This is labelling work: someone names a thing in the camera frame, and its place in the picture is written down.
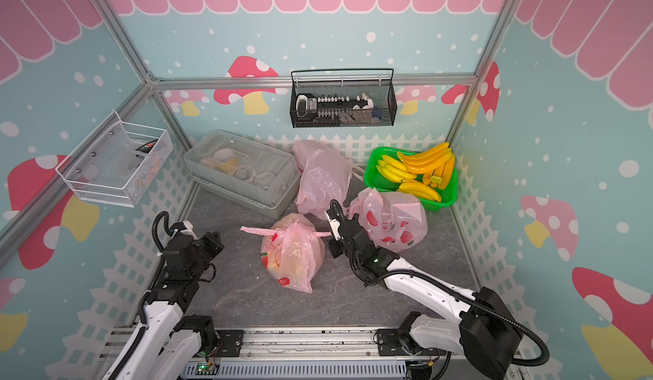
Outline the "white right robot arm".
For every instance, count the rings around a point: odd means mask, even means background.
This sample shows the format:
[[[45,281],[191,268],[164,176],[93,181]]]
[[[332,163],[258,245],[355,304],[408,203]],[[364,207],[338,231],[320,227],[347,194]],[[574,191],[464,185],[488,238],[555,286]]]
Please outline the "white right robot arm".
[[[480,374],[502,379],[510,366],[538,367],[549,362],[545,341],[517,322],[501,297],[484,287],[475,292],[442,281],[386,248],[375,246],[358,218],[345,215],[332,200],[326,217],[333,257],[347,257],[354,275],[367,287],[380,286],[417,301],[437,314],[413,311],[396,331],[403,351],[417,356],[443,350],[445,361],[462,355]]]

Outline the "green plastic basket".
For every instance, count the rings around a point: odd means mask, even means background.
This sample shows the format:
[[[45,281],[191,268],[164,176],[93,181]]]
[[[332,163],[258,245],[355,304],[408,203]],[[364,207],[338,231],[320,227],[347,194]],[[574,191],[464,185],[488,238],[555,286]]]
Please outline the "green plastic basket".
[[[415,196],[425,210],[438,211],[457,200],[456,157],[447,143],[421,153],[379,147],[368,160],[363,181],[380,192]]]

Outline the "pink plastic bag back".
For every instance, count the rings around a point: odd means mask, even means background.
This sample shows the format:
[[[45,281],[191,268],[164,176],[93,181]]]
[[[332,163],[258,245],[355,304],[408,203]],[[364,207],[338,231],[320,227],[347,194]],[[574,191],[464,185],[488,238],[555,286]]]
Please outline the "pink plastic bag back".
[[[352,176],[363,170],[319,141],[300,140],[294,144],[293,150],[301,172],[296,200],[299,213],[326,220],[331,201],[343,203]]]

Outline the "yellow banana bunch in basket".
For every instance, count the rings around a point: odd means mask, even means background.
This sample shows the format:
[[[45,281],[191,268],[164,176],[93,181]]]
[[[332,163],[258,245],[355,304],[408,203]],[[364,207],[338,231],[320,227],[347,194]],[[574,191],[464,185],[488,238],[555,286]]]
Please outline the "yellow banana bunch in basket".
[[[376,169],[385,179],[398,184],[398,191],[432,202],[440,203],[442,201],[441,195],[430,186],[430,182],[423,183],[416,174],[409,173],[401,168],[401,165],[402,162],[383,155],[377,161]]]

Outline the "pink plastic bag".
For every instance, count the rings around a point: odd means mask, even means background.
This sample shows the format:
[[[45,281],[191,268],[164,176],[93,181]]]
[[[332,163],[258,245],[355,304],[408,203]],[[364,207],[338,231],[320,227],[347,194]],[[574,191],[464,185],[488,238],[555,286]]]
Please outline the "pink plastic bag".
[[[283,287],[312,293],[311,282],[323,265],[326,245],[321,232],[304,215],[291,213],[268,229],[242,226],[241,231],[263,237],[260,259]]]
[[[367,188],[350,203],[348,216],[355,214],[376,247],[398,254],[422,242],[428,233],[423,204],[410,194]]]
[[[294,144],[293,150],[301,172],[296,200],[299,213],[326,220],[331,201],[343,203],[352,176],[363,170],[319,141],[300,140]]]

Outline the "orange banana bunch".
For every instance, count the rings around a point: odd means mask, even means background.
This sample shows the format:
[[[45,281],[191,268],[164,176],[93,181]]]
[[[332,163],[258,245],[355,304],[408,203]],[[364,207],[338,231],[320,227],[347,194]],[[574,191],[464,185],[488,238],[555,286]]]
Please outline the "orange banana bunch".
[[[448,142],[414,155],[398,152],[397,157],[409,173],[421,175],[427,186],[444,190],[452,180],[456,157]]]

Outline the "pink plastic bag front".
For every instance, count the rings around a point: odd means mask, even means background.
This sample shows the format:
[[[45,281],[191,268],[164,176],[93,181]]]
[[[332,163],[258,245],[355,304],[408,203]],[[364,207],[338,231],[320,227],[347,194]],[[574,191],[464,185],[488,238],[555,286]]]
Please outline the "pink plastic bag front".
[[[242,226],[241,231],[263,237],[260,259],[283,287],[312,293],[311,282],[323,265],[326,245],[321,232],[304,215],[291,213],[268,229]]]

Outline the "metal base rail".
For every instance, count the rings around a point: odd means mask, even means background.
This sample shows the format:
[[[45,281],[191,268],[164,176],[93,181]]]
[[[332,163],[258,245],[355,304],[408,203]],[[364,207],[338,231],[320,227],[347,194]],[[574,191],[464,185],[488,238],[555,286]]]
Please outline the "metal base rail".
[[[480,379],[455,352],[411,355],[385,327],[219,328],[203,350],[191,330],[142,341],[121,379]]]

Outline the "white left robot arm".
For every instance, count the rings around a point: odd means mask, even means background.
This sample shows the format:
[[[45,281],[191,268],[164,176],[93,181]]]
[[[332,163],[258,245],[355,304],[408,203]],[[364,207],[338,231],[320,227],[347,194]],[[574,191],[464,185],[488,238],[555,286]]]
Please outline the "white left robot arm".
[[[217,275],[213,261],[224,250],[219,233],[197,237],[189,221],[172,224],[162,211],[151,235],[160,259],[156,283],[141,298],[139,322],[105,379],[176,379],[191,358],[208,361],[223,346],[211,317],[185,313],[204,273]]]

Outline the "clear lidded storage box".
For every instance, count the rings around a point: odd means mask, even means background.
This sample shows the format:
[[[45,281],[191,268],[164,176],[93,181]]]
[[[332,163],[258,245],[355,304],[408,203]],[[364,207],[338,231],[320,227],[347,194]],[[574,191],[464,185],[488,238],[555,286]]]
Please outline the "clear lidded storage box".
[[[184,155],[206,191],[278,219],[299,192],[294,157],[268,145],[215,130]]]

